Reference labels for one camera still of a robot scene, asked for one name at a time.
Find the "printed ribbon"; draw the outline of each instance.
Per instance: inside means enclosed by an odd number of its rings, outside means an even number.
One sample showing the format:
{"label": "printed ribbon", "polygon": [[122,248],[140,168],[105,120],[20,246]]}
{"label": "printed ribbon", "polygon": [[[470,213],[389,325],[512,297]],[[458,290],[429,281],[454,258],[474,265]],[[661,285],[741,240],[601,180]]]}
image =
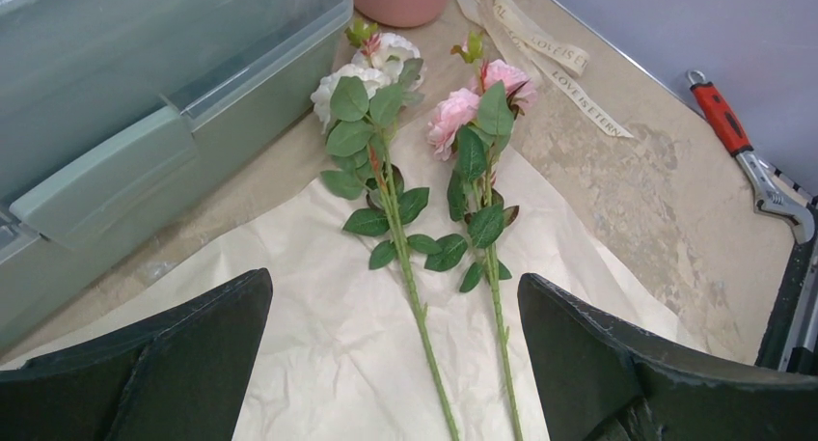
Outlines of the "printed ribbon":
{"label": "printed ribbon", "polygon": [[542,85],[543,76],[550,79],[603,132],[633,138],[574,79],[582,76],[590,59],[582,48],[555,40],[512,0],[457,0],[457,4],[468,19],[486,31],[503,58],[524,70],[536,86]]}

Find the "table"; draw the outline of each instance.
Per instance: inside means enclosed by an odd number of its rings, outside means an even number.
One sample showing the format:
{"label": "table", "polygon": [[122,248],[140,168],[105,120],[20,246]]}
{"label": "table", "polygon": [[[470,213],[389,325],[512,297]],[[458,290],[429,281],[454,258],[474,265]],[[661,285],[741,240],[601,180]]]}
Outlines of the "table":
{"label": "table", "polygon": [[[789,229],[752,212],[749,183],[696,113],[551,0],[515,2],[555,38],[588,52],[579,82],[635,139],[604,135],[547,84],[512,147],[709,352],[752,363],[792,248]],[[471,75],[450,55],[469,28],[451,0],[434,23],[399,31],[421,48],[428,66],[426,99],[413,114],[433,108]],[[342,44],[337,65],[351,53]],[[306,115],[0,362],[103,316],[211,239],[296,195],[331,167],[318,131],[316,117]]]}

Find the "pink rose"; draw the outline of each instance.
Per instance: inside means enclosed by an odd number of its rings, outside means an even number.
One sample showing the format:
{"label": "pink rose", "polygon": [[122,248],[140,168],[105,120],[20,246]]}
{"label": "pink rose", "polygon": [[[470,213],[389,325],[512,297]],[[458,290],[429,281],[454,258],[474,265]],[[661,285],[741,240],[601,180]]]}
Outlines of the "pink rose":
{"label": "pink rose", "polygon": [[480,97],[468,89],[454,91],[437,104],[426,136],[428,143],[435,148],[436,159],[446,161],[451,158],[451,144],[457,129],[475,118],[479,104]]}
{"label": "pink rose", "polygon": [[[515,95],[517,104],[525,110],[536,101],[536,88],[531,83],[532,79],[525,71],[509,65],[503,60],[495,60],[488,64],[484,72],[485,78],[483,79],[483,84],[486,89],[493,86],[497,81],[503,81],[505,94],[508,95],[511,94],[514,89],[520,87],[521,84],[525,83]],[[472,80],[469,81],[469,89],[475,92],[477,91],[476,79],[472,78]]]}

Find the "white rose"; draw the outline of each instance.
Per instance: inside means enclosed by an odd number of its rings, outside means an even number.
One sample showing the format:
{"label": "white rose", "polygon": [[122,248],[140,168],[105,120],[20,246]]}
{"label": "white rose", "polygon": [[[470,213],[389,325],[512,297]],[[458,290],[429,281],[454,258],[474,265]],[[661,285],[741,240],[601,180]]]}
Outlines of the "white rose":
{"label": "white rose", "polygon": [[375,91],[381,87],[392,84],[392,79],[378,69],[361,67],[354,64],[344,65],[329,76],[321,79],[318,89],[310,95],[310,100],[313,101],[313,111],[321,120],[323,124],[322,133],[326,133],[330,121],[332,121],[332,113],[330,112],[330,98],[338,87],[338,81],[342,77],[358,77],[364,81],[364,87],[367,88],[367,95],[372,98]]}
{"label": "white rose", "polygon": [[[421,58],[421,51],[409,40],[395,33],[381,33],[380,46],[369,59],[362,50],[358,50],[352,57],[352,63],[359,67],[382,70],[392,82],[397,82],[400,72],[403,71],[403,62],[411,58]],[[418,89],[423,83],[424,65],[421,68],[421,77],[409,86],[410,91]]]}

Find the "gray wall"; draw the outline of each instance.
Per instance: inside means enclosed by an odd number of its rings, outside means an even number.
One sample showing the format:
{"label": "gray wall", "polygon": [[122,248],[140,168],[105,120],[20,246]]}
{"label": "gray wall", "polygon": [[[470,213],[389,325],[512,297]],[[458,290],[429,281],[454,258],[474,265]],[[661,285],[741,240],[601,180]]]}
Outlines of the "gray wall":
{"label": "gray wall", "polygon": [[816,0],[556,1],[692,106],[700,68],[762,158],[818,194]]}

